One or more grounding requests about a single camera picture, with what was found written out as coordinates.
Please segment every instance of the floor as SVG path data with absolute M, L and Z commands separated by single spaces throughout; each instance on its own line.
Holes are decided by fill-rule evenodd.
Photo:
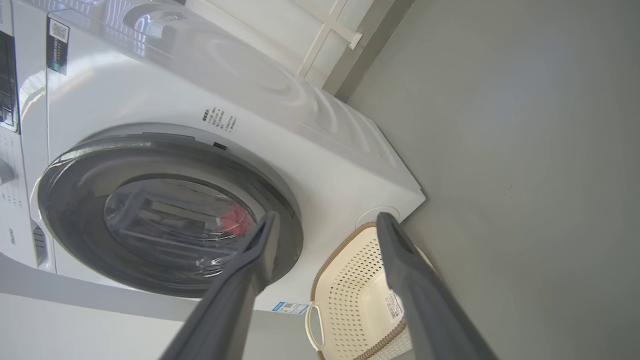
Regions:
M 416 0 L 349 99 L 423 186 L 405 229 L 502 360 L 640 351 L 639 15 Z

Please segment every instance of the control panel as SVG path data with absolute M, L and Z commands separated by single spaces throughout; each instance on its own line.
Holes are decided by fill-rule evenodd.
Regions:
M 13 37 L 0 31 L 0 126 L 18 133 L 18 97 L 15 83 Z

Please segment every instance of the washing machine drum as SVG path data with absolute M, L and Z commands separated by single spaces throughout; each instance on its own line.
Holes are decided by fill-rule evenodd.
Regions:
M 133 288 L 201 297 L 268 211 L 280 214 L 272 282 L 302 250 L 290 193 L 219 147 L 177 136 L 82 143 L 38 187 L 45 225 L 76 259 Z

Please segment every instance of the basket rim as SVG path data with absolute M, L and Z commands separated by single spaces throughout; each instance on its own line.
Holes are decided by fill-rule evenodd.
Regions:
M 344 248 L 347 247 L 347 245 L 349 245 L 349 243 L 351 243 L 353 241 L 353 239 L 355 239 L 363 231 L 365 231 L 366 229 L 369 229 L 371 227 L 376 227 L 376 223 L 375 222 L 367 222 L 367 223 L 362 224 L 360 227 L 358 227 L 358 229 L 355 229 L 355 231 L 353 231 L 353 233 L 351 233 L 337 247 L 337 249 L 335 249 L 331 253 L 331 256 L 329 256 L 329 258 L 324 262 L 324 264 L 322 265 L 320 270 L 318 270 L 318 273 L 316 274 L 316 277 L 314 278 L 314 283 L 311 286 L 311 297 L 310 297 L 312 302 L 316 301 L 317 285 L 318 285 L 318 282 L 320 281 L 320 277 L 324 274 L 324 271 L 326 271 L 326 269 L 329 267 L 329 265 L 331 265 L 333 260 L 335 260 L 335 258 L 337 258 L 338 254 L 340 254 L 340 252 L 342 252 L 342 250 L 344 250 Z M 356 357 L 355 360 L 366 360 L 366 359 L 369 359 L 372 356 L 376 355 L 380 350 L 382 350 L 384 347 L 389 345 L 391 343 L 391 341 L 393 341 L 398 335 L 400 335 L 400 333 L 405 328 L 406 328 L 406 318 L 403 315 L 402 319 L 400 319 L 400 322 L 396 325 L 396 327 L 393 330 L 391 330 L 384 338 L 382 338 L 382 340 L 378 341 L 375 345 L 373 345 L 372 347 L 367 349 L 365 352 L 360 354 L 358 357 Z M 322 350 L 318 350 L 318 355 L 320 355 L 324 359 L 324 354 L 322 353 Z

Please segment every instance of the front-loading washing machine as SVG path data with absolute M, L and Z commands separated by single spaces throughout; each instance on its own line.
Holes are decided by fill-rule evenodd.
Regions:
M 276 211 L 255 308 L 302 312 L 355 227 L 425 199 L 370 119 L 172 0 L 0 3 L 0 251 L 21 263 L 197 299 Z

